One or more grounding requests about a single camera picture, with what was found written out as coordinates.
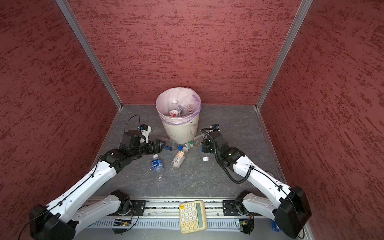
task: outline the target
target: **aluminum frame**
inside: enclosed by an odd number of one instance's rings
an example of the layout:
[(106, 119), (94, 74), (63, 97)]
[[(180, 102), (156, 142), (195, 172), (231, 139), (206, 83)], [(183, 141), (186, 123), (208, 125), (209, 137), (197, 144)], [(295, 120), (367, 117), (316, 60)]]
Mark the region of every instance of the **aluminum frame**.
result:
[(112, 124), (111, 126), (109, 127), (108, 129), (108, 132), (107, 132), (107, 135), (105, 135), (105, 138), (104, 138), (104, 141), (103, 143), (101, 144), (101, 147), (99, 149), (99, 152), (97, 153), (97, 156), (95, 158), (95, 160), (93, 161), (92, 163), (92, 166), (90, 169), (92, 169), (95, 165), (96, 165), (96, 162), (99, 160), (100, 156), (102, 153), (105, 152), (106, 150), (106, 146), (107, 146), (107, 143), (108, 143), (108, 140), (111, 138), (112, 136), (112, 133), (113, 133), (113, 129), (115, 128), (120, 116), (121, 116), (121, 113), (122, 113), (122, 108), (119, 108), (116, 115), (115, 115), (115, 118), (113, 119), (112, 121)]
[(268, 77), (268, 79), (264, 85), (263, 91), (260, 94), (259, 99), (257, 100), (257, 103), (256, 103), (256, 109), (257, 110), (260, 110), (260, 108), (261, 108), (261, 106), (262, 106), (262, 104), (263, 104), (275, 78), (276, 78), (276, 75), (279, 72), (281, 65), (283, 64), (283, 61), (284, 61), (285, 57), (287, 56), (287, 53), (288, 53), (288, 51), (289, 51), (289, 49), (293, 43), (293, 40), (295, 39), (296, 34), (299, 31), (300, 26), (303, 23), (305, 16), (307, 15), (307, 12), (308, 12), (311, 4), (312, 4), (312, 1), (313, 0), (303, 0), (301, 2), (299, 9), (297, 10), (296, 16), (293, 19), (291, 27), (288, 31), (286, 38), (285, 38), (283, 46), (281, 47), (279, 55), (277, 56), (275, 64), (271, 70), (271, 73), (270, 73), (270, 75), (269, 75), (269, 77)]
[(107, 73), (105, 72), (103, 66), (101, 65), (99, 59), (96, 56), (96, 53), (93, 51), (91, 44), (89, 43), (87, 37), (85, 36), (83, 30), (80, 27), (79, 22), (77, 21), (75, 15), (73, 14), (70, 5), (67, 0), (56, 0), (56, 3), (59, 5), (64, 17), (67, 19), (69, 25), (71, 26), (73, 32), (75, 33), (80, 44), (83, 46), (84, 51), (91, 60), (93, 66), (95, 67), (97, 73), (99, 74), (101, 80), (103, 81), (105, 87), (107, 88), (109, 94), (113, 98), (116, 106), (121, 109), (123, 103), (121, 102), (115, 88), (113, 87), (111, 81), (108, 78)]

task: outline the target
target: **trash can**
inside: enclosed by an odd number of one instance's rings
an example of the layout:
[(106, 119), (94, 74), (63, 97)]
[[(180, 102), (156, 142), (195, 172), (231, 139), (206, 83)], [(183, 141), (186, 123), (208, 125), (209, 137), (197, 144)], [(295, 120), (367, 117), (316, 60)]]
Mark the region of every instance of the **trash can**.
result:
[[(171, 117), (170, 110), (180, 108), (181, 116)], [(169, 138), (179, 144), (191, 141), (197, 134), (201, 110), (200, 96), (190, 88), (171, 88), (159, 95), (156, 109)]]

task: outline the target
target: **white bottle with orange label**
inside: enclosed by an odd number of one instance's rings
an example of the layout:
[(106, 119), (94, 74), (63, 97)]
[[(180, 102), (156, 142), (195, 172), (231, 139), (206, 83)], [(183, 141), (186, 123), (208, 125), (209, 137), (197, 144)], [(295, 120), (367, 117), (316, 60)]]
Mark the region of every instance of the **white bottle with orange label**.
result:
[(179, 146), (179, 151), (177, 152), (176, 156), (172, 160), (172, 168), (177, 170), (179, 169), (180, 165), (183, 163), (185, 159), (185, 154), (188, 152), (188, 148)]

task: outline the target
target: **yellow calculator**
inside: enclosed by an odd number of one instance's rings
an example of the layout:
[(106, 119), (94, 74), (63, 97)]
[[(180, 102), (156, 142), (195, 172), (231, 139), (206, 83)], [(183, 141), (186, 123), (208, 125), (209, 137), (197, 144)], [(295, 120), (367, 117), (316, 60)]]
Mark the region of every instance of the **yellow calculator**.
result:
[(208, 227), (205, 205), (201, 200), (180, 204), (179, 214), (181, 233), (203, 231)]

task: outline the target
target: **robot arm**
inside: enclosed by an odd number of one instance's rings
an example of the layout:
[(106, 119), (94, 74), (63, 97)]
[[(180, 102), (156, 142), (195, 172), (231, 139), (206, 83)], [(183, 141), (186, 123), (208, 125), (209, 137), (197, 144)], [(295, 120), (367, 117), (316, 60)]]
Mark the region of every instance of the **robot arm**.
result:
[(83, 203), (106, 181), (114, 177), (132, 160), (145, 154), (158, 154), (165, 142), (148, 141), (151, 127), (140, 125), (138, 130), (123, 134), (120, 147), (102, 155), (82, 179), (46, 207), (35, 206), (30, 211), (30, 235), (35, 240), (71, 240), (83, 228), (116, 211), (128, 213), (131, 209), (129, 196), (115, 191), (96, 204), (81, 208)]
[[(242, 151), (229, 147), (218, 129), (201, 129), (201, 132), (208, 137), (203, 141), (203, 151), (215, 155), (217, 163), (234, 183), (240, 184), (248, 180), (267, 197), (244, 191), (237, 198), (236, 208), (239, 214), (256, 212), (266, 216), (274, 220), (289, 237), (296, 238), (312, 215), (304, 191), (276, 180), (254, 164)], [(233, 179), (227, 168), (243, 179)]]

